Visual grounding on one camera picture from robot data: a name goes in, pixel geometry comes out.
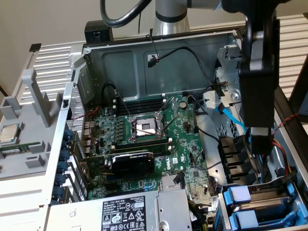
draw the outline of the metal mesh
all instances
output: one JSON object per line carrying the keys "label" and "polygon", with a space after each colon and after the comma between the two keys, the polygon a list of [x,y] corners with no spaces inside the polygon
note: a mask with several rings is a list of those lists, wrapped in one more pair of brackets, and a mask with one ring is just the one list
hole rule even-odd
{"label": "metal mesh", "polygon": [[83,107],[81,97],[79,94],[79,90],[77,85],[75,84],[72,91],[72,98],[71,98],[71,110],[72,110],[72,118],[71,120],[67,120],[68,128],[72,131],[76,131],[78,133],[79,138],[82,138],[83,135],[83,124],[84,124],[84,117],[85,109]]}
{"label": "metal mesh", "polygon": [[235,138],[238,136],[236,125],[230,119],[228,119],[226,125],[222,124],[218,128],[218,134],[220,136],[229,136]]}

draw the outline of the chip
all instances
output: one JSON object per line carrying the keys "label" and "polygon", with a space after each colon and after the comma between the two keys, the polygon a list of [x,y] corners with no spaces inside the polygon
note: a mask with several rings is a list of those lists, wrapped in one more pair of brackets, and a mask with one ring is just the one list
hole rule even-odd
{"label": "chip", "polygon": [[193,177],[199,177],[199,172],[193,172]]}

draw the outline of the green motherboard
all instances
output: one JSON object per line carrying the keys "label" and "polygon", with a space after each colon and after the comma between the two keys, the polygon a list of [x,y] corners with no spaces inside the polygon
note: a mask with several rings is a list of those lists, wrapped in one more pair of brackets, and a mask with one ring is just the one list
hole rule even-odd
{"label": "green motherboard", "polygon": [[[93,140],[100,143],[100,147],[90,145],[88,148],[88,157],[84,159],[88,163],[89,172],[93,179],[92,190],[89,191],[88,199],[99,199],[106,196],[118,195],[128,192],[144,192],[152,190],[161,190],[161,180],[165,176],[174,177],[180,172],[185,173],[185,189],[188,197],[195,203],[209,204],[211,197],[205,192],[207,185],[207,172],[198,170],[195,166],[206,167],[205,160],[199,156],[196,163],[195,159],[203,150],[199,133],[194,133],[193,125],[193,104],[189,104],[187,97],[182,95],[173,95],[165,97],[168,101],[174,97],[173,102],[166,105],[162,111],[163,124],[166,125],[174,118],[174,109],[177,107],[177,117],[172,121],[169,127],[164,130],[164,140],[171,138],[172,143],[163,143],[159,145],[141,145],[134,146],[130,149],[113,150],[114,144],[117,146],[131,143],[131,123],[128,122],[129,116],[114,116],[112,108],[100,108],[92,118],[88,121],[95,123],[92,132]],[[180,108],[180,102],[186,103],[186,108]],[[153,113],[145,113],[144,117],[151,116]],[[149,139],[151,136],[142,137],[138,142],[142,143],[142,139]],[[130,153],[136,151],[145,151],[154,153],[155,170],[145,177],[136,178],[117,178],[104,172],[104,161],[112,160],[112,157],[120,153]]]}

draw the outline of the ventilation grille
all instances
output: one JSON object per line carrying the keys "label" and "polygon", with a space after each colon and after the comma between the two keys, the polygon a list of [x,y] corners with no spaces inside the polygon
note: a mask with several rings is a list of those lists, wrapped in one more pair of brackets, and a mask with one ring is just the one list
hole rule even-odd
{"label": "ventilation grille", "polygon": [[227,123],[225,125],[221,125],[218,128],[218,134],[219,136],[229,136],[229,137],[237,137],[238,132],[236,128],[236,124],[234,124],[230,119],[227,120]]}
{"label": "ventilation grille", "polygon": [[72,91],[71,110],[72,110],[72,119],[67,120],[68,128],[71,129],[72,131],[76,131],[78,133],[78,136],[82,138],[83,124],[85,119],[84,118],[85,109],[83,107],[79,90],[76,84],[74,85]]}
{"label": "ventilation grille", "polygon": [[[42,46],[37,52],[36,59],[29,68],[36,70],[39,89],[47,93],[49,101],[55,101],[57,94],[63,93],[65,85],[71,82],[73,70],[69,56],[81,52],[83,44],[84,41]],[[31,93],[24,84],[18,99],[21,105],[33,102]]]}
{"label": "ventilation grille", "polygon": [[308,54],[308,20],[303,15],[282,17],[279,85],[289,98]]}

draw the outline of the open computer chassis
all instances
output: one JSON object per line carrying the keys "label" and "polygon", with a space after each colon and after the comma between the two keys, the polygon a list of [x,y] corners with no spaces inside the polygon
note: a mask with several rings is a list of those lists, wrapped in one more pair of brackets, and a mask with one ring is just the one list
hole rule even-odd
{"label": "open computer chassis", "polygon": [[[85,44],[57,97],[47,230],[304,228],[307,134],[297,119],[278,130],[290,172],[273,149],[260,175],[241,123],[240,39],[232,27],[154,38],[159,55],[194,50],[216,82],[207,90],[186,51],[148,68],[157,54],[147,38]],[[275,123],[292,114],[278,88]]]}

